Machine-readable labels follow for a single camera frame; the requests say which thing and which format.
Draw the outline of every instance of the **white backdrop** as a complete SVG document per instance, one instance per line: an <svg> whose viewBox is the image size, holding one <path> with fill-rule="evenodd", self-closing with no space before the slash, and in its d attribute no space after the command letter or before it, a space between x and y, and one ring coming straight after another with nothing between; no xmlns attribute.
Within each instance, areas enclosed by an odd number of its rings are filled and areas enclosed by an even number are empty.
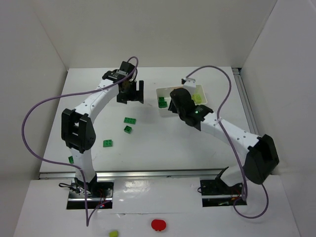
<svg viewBox="0 0 316 237"><path fill-rule="evenodd" d="M61 92L66 73L25 0L1 1L0 72L0 235L11 237L29 182L38 176L40 167L40 161L22 143L22 120L35 103ZM30 146L41 155L56 105L39 108L26 127Z"/></svg>
<svg viewBox="0 0 316 237"><path fill-rule="evenodd" d="M32 0L68 68L241 67L276 0Z"/></svg>
<svg viewBox="0 0 316 237"><path fill-rule="evenodd" d="M278 0L243 69L258 129L272 135L301 236L315 235L316 0Z"/></svg>

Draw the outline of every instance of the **green lego brick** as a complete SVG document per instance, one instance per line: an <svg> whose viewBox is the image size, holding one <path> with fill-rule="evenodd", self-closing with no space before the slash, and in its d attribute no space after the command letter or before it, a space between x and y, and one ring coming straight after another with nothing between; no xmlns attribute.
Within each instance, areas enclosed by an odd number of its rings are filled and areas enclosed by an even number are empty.
<svg viewBox="0 0 316 237"><path fill-rule="evenodd" d="M164 97L159 97L158 102L159 103L164 102Z"/></svg>
<svg viewBox="0 0 316 237"><path fill-rule="evenodd" d="M125 117L124 122L125 123L130 123L130 124L135 124L136 123L136 119L135 118L127 118L127 117Z"/></svg>
<svg viewBox="0 0 316 237"><path fill-rule="evenodd" d="M68 160L69 160L69 163L70 164L73 164L74 163L74 158L71 156L71 157L68 157Z"/></svg>
<svg viewBox="0 0 316 237"><path fill-rule="evenodd" d="M166 108L168 105L167 105L167 102L166 101L164 101L164 102L159 102L158 103L158 107L159 108Z"/></svg>
<svg viewBox="0 0 316 237"><path fill-rule="evenodd" d="M118 237L118 236L119 236L118 231L112 231L109 233L109 237Z"/></svg>
<svg viewBox="0 0 316 237"><path fill-rule="evenodd" d="M124 132L130 133L132 131L132 128L130 126L126 126L124 128Z"/></svg>
<svg viewBox="0 0 316 237"><path fill-rule="evenodd" d="M104 140L103 141L103 147L112 147L113 141L112 140Z"/></svg>

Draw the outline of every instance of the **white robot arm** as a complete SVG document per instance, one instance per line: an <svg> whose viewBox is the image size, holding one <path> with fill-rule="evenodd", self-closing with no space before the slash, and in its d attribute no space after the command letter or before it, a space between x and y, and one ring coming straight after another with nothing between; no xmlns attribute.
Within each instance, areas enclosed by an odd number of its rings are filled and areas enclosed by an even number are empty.
<svg viewBox="0 0 316 237"><path fill-rule="evenodd" d="M73 110L65 109L62 113L62 139L71 151L74 164L81 167L88 190L91 193L98 190L97 177L91 157L91 147L96 139L93 129L96 117L108 102L116 96L120 103L127 104L127 101L144 103L144 82L139 81L139 90L137 91L135 80L137 69L128 62L122 62L118 70L106 72L97 87L97 89L108 87L129 74L131 76L123 82L91 94ZM76 170L75 183L83 188L83 178L79 170Z"/></svg>
<svg viewBox="0 0 316 237"><path fill-rule="evenodd" d="M177 113L187 125L209 133L229 144L216 113L204 105L195 105L192 100L192 95L196 89L195 80L186 78L182 80L182 83L184 84L183 88L175 89L170 93L171 103L168 109ZM262 184L279 163L273 139L268 135L260 137L246 132L222 118L219 120L240 154L239 157L246 178L255 184ZM239 166L225 168L217 176L216 181L222 190L242 183Z"/></svg>

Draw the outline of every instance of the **cable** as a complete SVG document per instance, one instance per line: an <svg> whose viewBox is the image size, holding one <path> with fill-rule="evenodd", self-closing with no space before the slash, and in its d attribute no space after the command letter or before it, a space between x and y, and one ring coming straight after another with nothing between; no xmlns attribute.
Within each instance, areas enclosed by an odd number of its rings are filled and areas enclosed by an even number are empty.
<svg viewBox="0 0 316 237"><path fill-rule="evenodd" d="M220 72L222 72L222 73L226 76L226 78L228 79L228 83L229 83L228 93L227 93L225 99L223 100L223 102L220 104L220 106L219 106L219 108L218 108L218 110L217 110L216 116L217 116L218 123L219 123L219 125L221 126L221 128L222 128L222 130L223 130L223 132L224 132L224 134L225 134L225 136L226 136L226 138L227 138L227 140L228 140L228 142L229 142L229 144L230 144L230 146L231 146L231 148L232 148L232 150L233 150L233 152L234 152L234 155L235 155L235 157L236 157L238 166L239 166L240 171L241 171L242 180L243 180L243 186L242 186L242 189L241 189L241 197L235 200L235 202L234 202L234 209L235 209L235 211L237 212L237 214L239 214L240 216L242 216L242 217L244 217L244 218L247 218L247 219L255 219L255 218L261 217L263 214L266 213L266 211L267 211L267 209L268 209L268 206L269 206L269 196L268 196L268 192L267 192L267 190L266 190L266 188L265 188L265 186L264 186L263 184L262 184L262 187L263 187L263 189L264 189L264 191L265 191L265 194L266 194L266 197L267 197L267 204L266 204L265 209L264 209L259 215L257 215L257 216L252 216L252 217L245 216L245 215L241 214L239 211L237 211L237 209L236 209L236 202L237 202L238 200L242 199L242 200L246 201L246 199L247 199L247 196L248 196L247 180L246 180L246 175L245 175L245 173L244 173L244 171L243 171L242 164L241 164L240 158L239 158L239 156L238 156L237 150L236 150L236 148L235 148L235 146L234 146L234 144L233 144L233 142L232 142L232 140L231 140L231 138L230 138L230 136L229 136L227 130L226 130L225 127L223 126L223 124L222 124L222 122L221 122L221 120L220 120L220 116L219 116L220 111L221 111L223 105L224 105L225 102L227 101L227 99L228 99L228 97L229 97L229 95L230 95L230 93L231 93L231 91L232 91L232 81L231 81L230 77L227 75L227 73L226 73L224 70L222 70L222 69L220 69L220 68L218 68L218 67L216 67L216 66L211 66L211 65L202 66L202 67L199 67L199 68L195 69L193 72L189 73L189 74L186 76L186 78L190 77L190 76L193 75L195 72L197 72L197 71L199 71L199 70L201 70L201 69L203 69L203 68L214 68L214 69L216 69L216 70L219 70Z"/></svg>
<svg viewBox="0 0 316 237"><path fill-rule="evenodd" d="M129 62L130 60L132 60L133 59L133 57L130 57L128 60L127 60L127 62ZM135 78L134 78L134 80L133 81L135 81L136 80L136 78L137 78L137 74L138 74L138 70L137 70L137 68L136 68L136 74L135 74Z"/></svg>
<svg viewBox="0 0 316 237"><path fill-rule="evenodd" d="M71 185L69 185L69 184L59 183L58 186L60 188L68 188L68 189L70 189L71 191L74 191L74 192L76 191L76 189L74 187L72 187Z"/></svg>
<svg viewBox="0 0 316 237"><path fill-rule="evenodd" d="M101 205L107 203L108 201L100 204L100 205L97 205L95 207L95 209L91 212L90 216L88 215L88 202L87 202L87 194L86 194L86 191L87 191L87 184L86 184L86 181L85 181L85 176L84 176L84 173L83 173L83 170L77 166L77 165L74 165L74 164L68 164L68 163L63 163L63 162L57 162L57 161L52 161L52 160L48 160L48 159L44 159L42 157L40 157L39 155L37 155L32 149L31 147L29 146L29 144L27 143L26 141L26 138L25 138L25 124L26 124L26 121L27 119L29 118L30 114L33 112L34 109L36 109L38 106L40 106L41 104L45 103L45 102L48 102L48 101L51 101L51 100L55 100L55 99L60 99L60 98L64 98L64 97L69 97L69 96L75 96L75 95L86 95L86 94L91 94L91 93L95 93L95 92L99 92L101 90L105 90L105 89L108 89L112 86L115 86L121 82L123 82L124 80L126 80L127 78L129 78L131 75L134 74L135 70L137 69L138 67L138 58L133 56L133 57L130 57L128 59L128 61L130 61L131 59L135 59L136 60L136 65L135 65L135 68L131 71L130 74L128 74L126 77L124 77L123 79L111 84L111 85L108 85L108 86L105 86L101 89L97 89L97 90L91 90L91 91L87 91L87 92L78 92L78 93L70 93L70 94L64 94L64 95L58 95L58 96L53 96L53 97L50 97L48 99L45 99L45 100L42 100L40 102L38 102L37 104L35 104L33 107L31 107L31 109L27 112L27 114L25 115L25 118L23 119L23 122L22 122L22 128L21 128L21 135L22 135L22 140L23 140L23 143L25 145L25 147L28 149L28 151L33 155L35 156L37 159L40 159L42 161L45 161L45 162L48 162L48 163L51 163L51 164L59 164L59 165L66 165L66 166L71 166L71 167L74 167L76 169L78 169L82 175L82 179L83 179L83 188L84 188L84 208L85 208L85 216L86 216L86 226L88 227L89 226L89 221L90 221L90 218L92 216L92 214L94 213L94 211L99 208Z"/></svg>
<svg viewBox="0 0 316 237"><path fill-rule="evenodd" d="M232 194L231 194L232 200L231 201L236 200L236 199L238 199L240 197L240 192L237 189L235 189L235 192L238 194L238 196L237 197L233 197L234 191L232 190Z"/></svg>
<svg viewBox="0 0 316 237"><path fill-rule="evenodd" d="M100 190L98 190L98 192L100 193L100 201L99 201L99 204L100 204L101 201L102 201L103 194L102 194L102 192Z"/></svg>

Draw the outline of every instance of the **red object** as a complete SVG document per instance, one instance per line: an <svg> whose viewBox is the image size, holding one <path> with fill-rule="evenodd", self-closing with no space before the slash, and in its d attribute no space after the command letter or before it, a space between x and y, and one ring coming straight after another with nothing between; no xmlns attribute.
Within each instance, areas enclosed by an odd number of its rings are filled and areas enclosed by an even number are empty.
<svg viewBox="0 0 316 237"><path fill-rule="evenodd" d="M166 229L167 224L164 220L158 220L158 219L154 219L152 221L152 228L155 231L163 231L164 229Z"/></svg>

